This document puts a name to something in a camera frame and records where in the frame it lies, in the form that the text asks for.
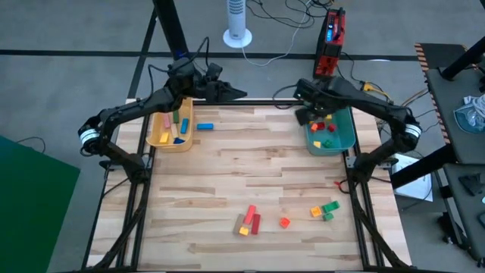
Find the teal plastic container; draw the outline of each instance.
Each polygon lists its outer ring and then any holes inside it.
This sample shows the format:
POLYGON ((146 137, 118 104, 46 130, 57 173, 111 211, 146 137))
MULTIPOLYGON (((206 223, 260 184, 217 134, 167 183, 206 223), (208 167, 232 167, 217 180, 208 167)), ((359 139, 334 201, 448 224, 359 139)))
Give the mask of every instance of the teal plastic container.
POLYGON ((330 156, 338 155, 341 152, 349 149, 355 144, 355 132, 352 125, 352 116, 350 115, 350 109, 345 108, 336 111, 332 115, 332 121, 325 121, 325 130, 318 130, 315 133, 310 131, 310 124, 305 125, 306 132, 306 146, 308 151, 312 155, 316 156, 330 156), (329 124, 335 124, 336 130, 331 133, 328 130, 329 124), (330 148, 324 147, 325 141, 331 141, 332 146, 330 148), (314 141, 321 142, 321 148, 313 145, 314 141))

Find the wooden tabletop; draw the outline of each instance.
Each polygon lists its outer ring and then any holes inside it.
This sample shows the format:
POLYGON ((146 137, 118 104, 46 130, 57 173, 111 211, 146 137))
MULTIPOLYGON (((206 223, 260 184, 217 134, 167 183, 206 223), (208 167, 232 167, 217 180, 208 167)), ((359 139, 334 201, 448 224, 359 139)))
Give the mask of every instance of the wooden tabletop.
MULTIPOLYGON (((214 123, 214 130, 195 130, 188 152, 156 152, 139 270, 361 269, 350 199, 333 183, 346 177, 343 157, 312 156, 293 111, 195 107, 195 123, 214 123), (333 220, 312 218, 311 207, 334 200, 340 209, 333 220), (234 235, 236 218, 249 205, 261 214, 259 234, 234 235), (291 221, 287 229, 279 226, 281 217, 291 221)), ((375 120, 353 113, 361 150, 371 151, 380 145, 375 120)), ((117 144, 135 152, 141 123, 123 124, 117 144)), ((389 179, 385 171, 374 176, 389 179)), ((112 172, 106 190, 125 177, 112 172)), ((96 264, 119 235, 129 188, 126 183, 104 198, 88 265, 96 264)), ((379 232, 409 264, 391 185, 371 180, 369 188, 379 232)), ((373 256, 368 235, 366 242, 373 256)))

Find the yellow plastic container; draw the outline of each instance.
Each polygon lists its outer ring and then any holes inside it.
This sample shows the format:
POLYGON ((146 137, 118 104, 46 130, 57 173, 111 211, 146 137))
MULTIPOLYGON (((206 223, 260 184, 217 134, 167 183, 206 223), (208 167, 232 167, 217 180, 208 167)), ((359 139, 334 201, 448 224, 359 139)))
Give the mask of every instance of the yellow plastic container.
POLYGON ((164 124, 164 114, 155 113, 153 114, 153 125, 152 133, 146 138, 146 142, 162 152, 185 152, 192 147, 192 135, 194 131, 194 110, 191 98, 184 99, 182 106, 180 106, 179 111, 179 123, 177 124, 177 130, 179 138, 185 140, 184 143, 174 144, 174 136, 172 136, 172 131, 170 128, 165 128, 164 124), (189 124, 187 125, 187 132, 180 133, 180 128, 182 127, 182 121, 184 118, 189 119, 189 124), (167 144, 161 143, 161 135, 163 133, 168 133, 167 144))

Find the gray floor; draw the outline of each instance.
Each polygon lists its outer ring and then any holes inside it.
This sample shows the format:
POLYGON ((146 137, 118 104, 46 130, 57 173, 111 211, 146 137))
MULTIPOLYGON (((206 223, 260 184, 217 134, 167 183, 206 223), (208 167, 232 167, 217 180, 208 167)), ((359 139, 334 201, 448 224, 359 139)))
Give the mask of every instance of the gray floor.
MULTIPOLYGON (((204 36, 209 36, 212 52, 238 52, 221 40, 227 27, 224 0, 176 3, 192 50, 204 36)), ((288 11, 282 1, 264 0, 264 5, 275 16, 301 20, 301 14, 288 11)), ((485 24, 485 10, 478 0, 336 0, 336 6, 340 5, 347 10, 344 50, 349 54, 414 55, 415 42, 471 46, 483 35, 485 24)), ((149 0, 0 0, 0 49, 139 51, 151 12, 149 0)), ((247 18, 254 35, 247 52, 287 50, 294 29, 250 13, 247 18)), ((300 30, 292 52, 314 53, 319 25, 321 20, 311 29, 300 30)), ((159 25, 150 50, 167 51, 159 25)), ((79 155, 77 129, 100 109, 123 103, 136 61, 137 58, 0 55, 0 115, 9 117, 0 121, 0 134, 13 140, 43 137, 48 155, 82 170, 49 271, 80 267, 102 190, 99 158, 79 155)), ((255 67, 243 59, 211 61, 224 67, 224 80, 248 91, 251 97, 268 97, 281 86, 310 77, 313 65, 311 61, 297 60, 277 60, 267 67, 255 67)), ((147 64, 160 66, 169 62, 167 58, 147 60, 147 64)), ((340 62, 345 77, 349 77, 350 65, 350 61, 340 62)), ((357 61, 354 75, 378 83, 396 103, 425 87, 419 64, 412 61, 357 61)), ((163 82, 165 75, 156 75, 155 79, 163 82)), ((144 71, 138 96, 146 96, 148 91, 149 79, 144 71)), ((418 115, 432 105, 429 96, 425 96, 411 107, 418 115)), ((424 128, 436 121, 433 113, 420 118, 424 128)), ((433 127, 422 136, 417 150, 426 155, 443 144, 439 129, 433 127)), ((431 213, 437 209, 429 205, 424 203, 401 214, 413 264, 422 269, 483 271, 456 246, 442 243, 442 233, 435 223, 437 214, 431 213)))

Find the toy block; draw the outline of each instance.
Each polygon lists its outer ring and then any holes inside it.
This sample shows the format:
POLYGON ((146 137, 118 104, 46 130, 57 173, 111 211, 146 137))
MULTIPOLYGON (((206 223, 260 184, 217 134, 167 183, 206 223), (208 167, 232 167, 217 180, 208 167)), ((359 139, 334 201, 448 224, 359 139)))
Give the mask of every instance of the toy block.
POLYGON ((317 123, 317 130, 324 130, 325 129, 325 123, 324 122, 318 122, 317 123))
POLYGON ((248 236, 248 234, 249 234, 249 229, 248 229, 247 227, 241 227, 241 228, 239 229, 239 234, 244 235, 244 236, 248 236))
POLYGON ((255 215, 255 212, 256 212, 256 207, 253 205, 250 205, 248 208, 248 213, 244 218, 244 224, 251 224, 252 217, 255 215))
POLYGON ((163 115, 164 115, 165 128, 168 129, 170 128, 170 117, 168 116, 168 114, 163 114, 163 115))
POLYGON ((251 234, 257 235, 259 232, 259 222, 261 221, 261 215, 255 214, 252 219, 251 234))
POLYGON ((187 133, 188 126, 189 126, 189 119, 184 118, 182 121, 182 127, 180 128, 180 133, 187 133))
POLYGON ((178 110, 174 111, 174 123, 175 124, 179 123, 179 111, 178 110))
POLYGON ((280 219, 280 226, 283 228, 287 228, 290 222, 291 221, 288 218, 283 217, 280 219))
POLYGON ((334 210, 338 209, 339 207, 340 207, 340 204, 339 204, 338 201, 329 202, 328 204, 321 206, 322 210, 325 213, 334 211, 334 210))
POLYGON ((312 133, 316 132, 318 130, 318 125, 316 123, 313 123, 310 127, 310 131, 312 133))
POLYGON ((236 223, 234 224, 233 233, 235 235, 239 234, 239 230, 241 229, 244 221, 244 214, 237 215, 236 223))
POLYGON ((324 147, 325 148, 330 148, 331 146, 332 146, 332 142, 330 140, 325 140, 324 147))
POLYGON ((179 137, 179 130, 177 129, 177 125, 176 124, 172 124, 170 126, 170 129, 172 130, 172 137, 174 139, 178 138, 179 137))
POLYGON ((174 140, 174 144, 182 144, 184 143, 185 140, 181 140, 180 138, 176 137, 175 140, 174 140))
POLYGON ((324 216, 322 216, 324 221, 330 221, 333 219, 333 214, 331 213, 325 213, 324 216))
POLYGON ((168 133, 163 133, 160 137, 161 144, 167 144, 168 142, 168 133))
POLYGON ((328 125, 328 130, 329 130, 331 133, 335 132, 335 130, 336 130, 336 125, 335 125, 335 124, 330 124, 330 125, 328 125))
POLYGON ((318 216, 321 215, 321 209, 320 209, 320 207, 311 208, 310 209, 310 212, 311 212, 311 216, 313 216, 313 217, 318 217, 318 216))
POLYGON ((213 130, 213 124, 197 124, 197 130, 213 130))

